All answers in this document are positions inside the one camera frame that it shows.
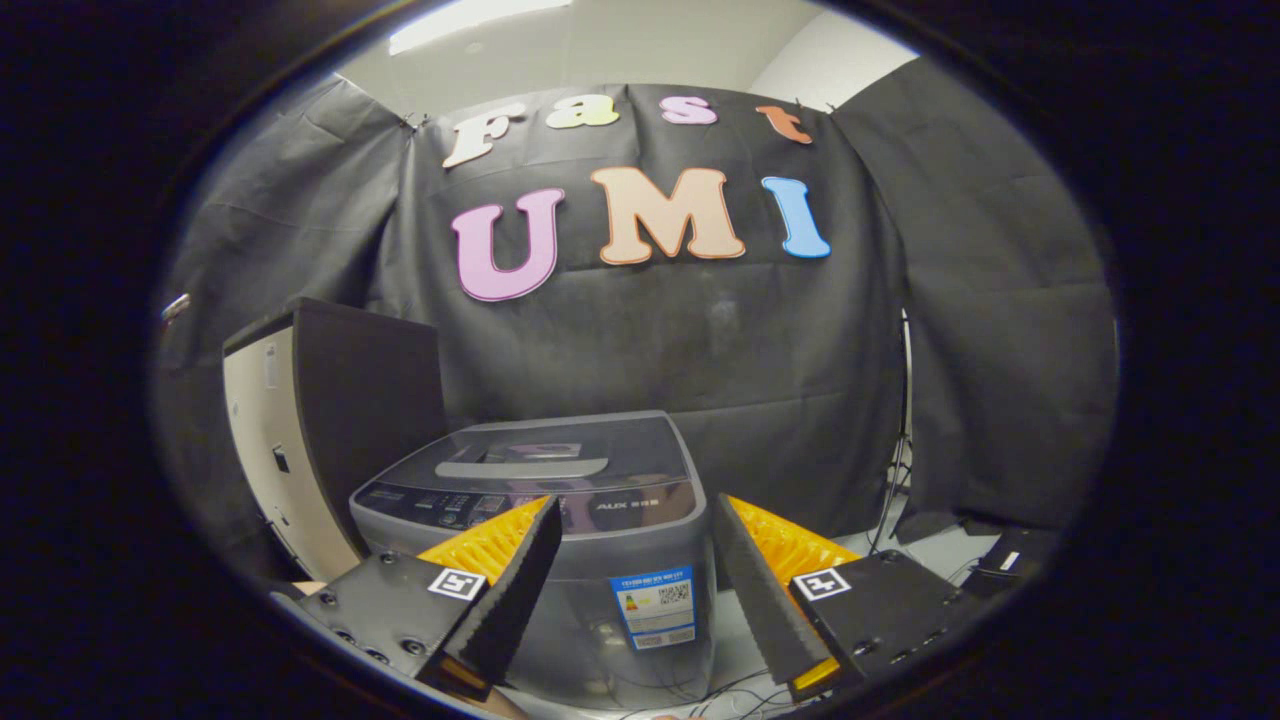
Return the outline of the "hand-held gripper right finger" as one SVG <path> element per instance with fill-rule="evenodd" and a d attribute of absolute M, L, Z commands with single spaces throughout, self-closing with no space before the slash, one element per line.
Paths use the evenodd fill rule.
<path fill-rule="evenodd" d="M 904 552 L 861 556 L 731 495 L 713 533 L 765 667 L 796 701 L 936 656 L 986 607 Z"/>

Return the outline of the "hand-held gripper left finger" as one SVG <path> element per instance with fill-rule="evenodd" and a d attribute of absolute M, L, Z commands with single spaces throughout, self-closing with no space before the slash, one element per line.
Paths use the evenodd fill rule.
<path fill-rule="evenodd" d="M 285 616 L 410 691 L 484 701 L 506 680 L 562 539 L 541 496 L 421 553 L 384 551 L 296 600 Z"/>

